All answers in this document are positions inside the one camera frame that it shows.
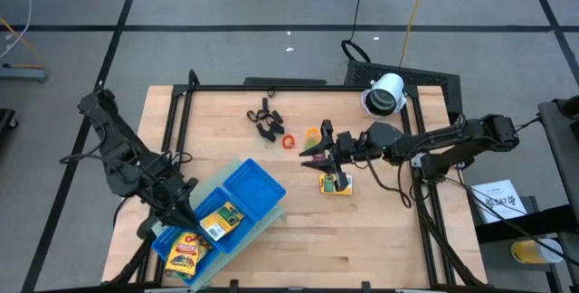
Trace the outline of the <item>white printed paper sheet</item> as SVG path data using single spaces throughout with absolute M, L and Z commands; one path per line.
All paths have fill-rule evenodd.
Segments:
M 505 219 L 527 215 L 527 209 L 510 180 L 476 184 L 470 190 L 483 202 L 473 201 L 484 224 L 499 222 L 497 214 Z

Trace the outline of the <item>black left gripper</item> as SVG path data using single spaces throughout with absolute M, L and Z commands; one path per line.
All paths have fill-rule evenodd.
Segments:
M 156 211 L 157 219 L 167 226 L 181 226 L 195 230 L 199 222 L 190 204 L 190 194 L 197 185 L 197 179 L 184 179 L 182 175 L 158 178 L 146 189 L 144 201 Z

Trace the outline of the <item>blue plastic basket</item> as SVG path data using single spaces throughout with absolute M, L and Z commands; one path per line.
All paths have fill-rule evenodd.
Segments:
M 173 244 L 176 240 L 181 236 L 184 232 L 192 232 L 199 234 L 198 232 L 189 231 L 180 227 L 167 227 L 163 230 L 157 238 L 154 240 L 152 244 L 152 249 L 157 255 L 161 258 L 161 260 L 166 264 L 167 256 L 171 251 Z M 169 273 L 165 272 L 168 277 L 178 278 L 181 279 L 186 285 L 192 286 L 200 277 L 201 275 L 209 268 L 211 263 L 216 259 L 219 255 L 219 251 L 214 247 L 211 250 L 203 251 L 200 250 L 199 260 L 195 269 L 195 275 L 192 278 L 187 278 L 180 273 Z
M 217 212 L 227 203 L 231 204 L 238 213 L 243 215 L 243 218 L 240 219 L 234 229 L 227 232 L 224 229 L 224 225 L 222 225 L 221 230 L 215 227 L 210 230 L 209 225 L 206 227 L 202 225 L 202 219 L 210 216 L 214 212 Z M 250 231 L 252 226 L 256 223 L 256 221 L 251 218 L 243 203 L 235 195 L 231 195 L 221 186 L 213 189 L 198 204 L 198 206 L 194 209 L 194 212 L 195 217 L 199 222 L 198 230 L 217 250 L 223 253 L 231 253 L 239 245 L 244 236 Z
M 262 220 L 286 195 L 286 189 L 250 158 L 229 175 L 223 187 L 254 221 Z

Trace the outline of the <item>pale green perforated shelf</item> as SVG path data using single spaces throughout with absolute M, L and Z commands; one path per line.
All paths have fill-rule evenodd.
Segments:
M 224 189 L 224 181 L 242 162 L 244 161 L 239 159 L 233 160 L 210 179 L 199 184 L 190 198 L 194 207 L 216 187 L 221 186 Z M 283 278 L 283 271 L 280 269 L 280 244 L 260 237 L 266 234 L 272 225 L 280 225 L 285 221 L 284 210 L 277 204 L 262 220 L 256 221 L 231 253 L 218 250 L 219 255 L 192 286 L 186 285 L 181 279 L 166 278 L 159 291 L 195 293 L 205 288 L 223 287 L 228 279 L 238 279 L 245 288 L 287 287 L 290 283 Z

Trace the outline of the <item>black side cart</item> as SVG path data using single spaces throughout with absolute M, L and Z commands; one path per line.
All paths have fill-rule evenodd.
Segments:
M 568 203 L 519 216 L 512 222 L 529 234 L 555 233 L 569 261 L 573 293 L 579 293 L 579 95 L 538 105 L 542 124 L 565 189 Z

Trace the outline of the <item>black floor equipment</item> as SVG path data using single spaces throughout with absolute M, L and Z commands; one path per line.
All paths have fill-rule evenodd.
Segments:
M 18 127 L 15 112 L 12 109 L 0 109 L 0 132 Z

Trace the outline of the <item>yellow white cylinder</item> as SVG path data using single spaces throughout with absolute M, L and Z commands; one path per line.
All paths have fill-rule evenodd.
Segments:
M 562 248 L 554 239 L 538 239 L 537 241 L 515 241 L 510 246 L 510 252 L 515 261 L 521 264 L 559 263 Z

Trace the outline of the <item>black aluminium table frame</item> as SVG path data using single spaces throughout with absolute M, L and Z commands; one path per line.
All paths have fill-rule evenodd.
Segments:
M 283 215 L 217 272 L 213 288 L 236 280 L 240 288 L 427 288 L 446 279 L 441 250 L 422 236 L 415 208 L 403 206 L 397 185 L 412 189 L 408 168 L 377 160 L 372 169 L 347 165 L 354 177 L 349 195 L 323 194 L 319 173 L 306 168 L 300 151 L 310 128 L 330 120 L 353 136 L 371 125 L 360 92 L 343 86 L 285 86 L 270 100 L 292 149 L 261 137 L 247 119 L 266 93 L 248 86 L 198 86 L 191 99 L 174 100 L 169 86 L 147 90 L 138 136 L 151 150 L 182 147 L 183 173 L 209 185 L 236 161 L 252 159 L 285 188 Z M 175 124 L 166 128 L 170 105 Z M 430 270 L 436 270 L 436 276 Z

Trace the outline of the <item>black flat bar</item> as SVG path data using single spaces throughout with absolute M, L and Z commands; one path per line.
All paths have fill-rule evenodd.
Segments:
M 246 77 L 243 81 L 244 86 L 305 86 L 317 87 L 325 86 L 327 82 L 322 79 L 292 79 L 292 78 L 262 78 L 262 77 Z

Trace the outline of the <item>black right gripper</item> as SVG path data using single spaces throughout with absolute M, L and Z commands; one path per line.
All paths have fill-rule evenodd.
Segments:
M 320 132 L 322 138 L 320 141 L 304 151 L 299 156 L 320 156 L 324 160 L 310 160 L 301 162 L 301 166 L 315 169 L 324 173 L 335 176 L 334 188 L 336 190 L 346 190 L 347 179 L 346 173 L 342 170 L 343 164 L 354 164 L 360 160 L 361 148 L 356 146 L 356 141 L 352 138 L 349 131 L 338 133 L 334 137 L 334 129 L 329 119 L 322 121 Z

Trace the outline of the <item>black perforated metal case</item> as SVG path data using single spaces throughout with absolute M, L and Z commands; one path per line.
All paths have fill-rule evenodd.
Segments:
M 450 123 L 454 123 L 463 112 L 460 76 L 455 74 L 350 61 L 347 65 L 344 84 L 346 86 L 369 85 L 371 80 L 377 79 L 386 73 L 399 75 L 405 84 L 439 86 L 442 90 Z

